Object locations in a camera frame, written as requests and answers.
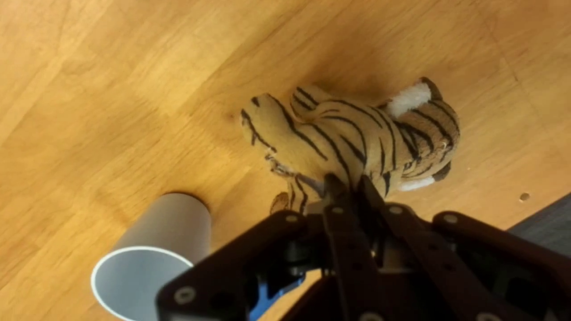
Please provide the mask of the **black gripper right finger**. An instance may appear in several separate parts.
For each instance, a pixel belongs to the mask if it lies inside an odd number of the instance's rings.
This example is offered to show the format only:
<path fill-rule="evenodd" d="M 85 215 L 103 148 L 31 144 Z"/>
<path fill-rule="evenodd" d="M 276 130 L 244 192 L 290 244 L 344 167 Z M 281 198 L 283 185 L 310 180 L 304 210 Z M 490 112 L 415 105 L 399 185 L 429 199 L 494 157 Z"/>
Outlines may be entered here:
<path fill-rule="evenodd" d="M 571 321 L 567 257 L 454 210 L 422 221 L 367 178 L 358 194 L 451 321 Z"/>

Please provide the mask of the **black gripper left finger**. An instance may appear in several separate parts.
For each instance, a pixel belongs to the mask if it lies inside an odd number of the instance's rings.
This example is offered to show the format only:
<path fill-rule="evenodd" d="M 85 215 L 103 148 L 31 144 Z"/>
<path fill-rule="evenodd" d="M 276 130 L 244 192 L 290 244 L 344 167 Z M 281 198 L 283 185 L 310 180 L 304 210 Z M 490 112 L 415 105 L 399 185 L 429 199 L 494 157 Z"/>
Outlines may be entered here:
<path fill-rule="evenodd" d="M 337 176 L 308 212 L 278 210 L 178 273 L 155 296 L 158 321 L 256 321 L 313 269 L 320 278 L 279 321 L 361 321 L 376 264 L 361 196 Z"/>

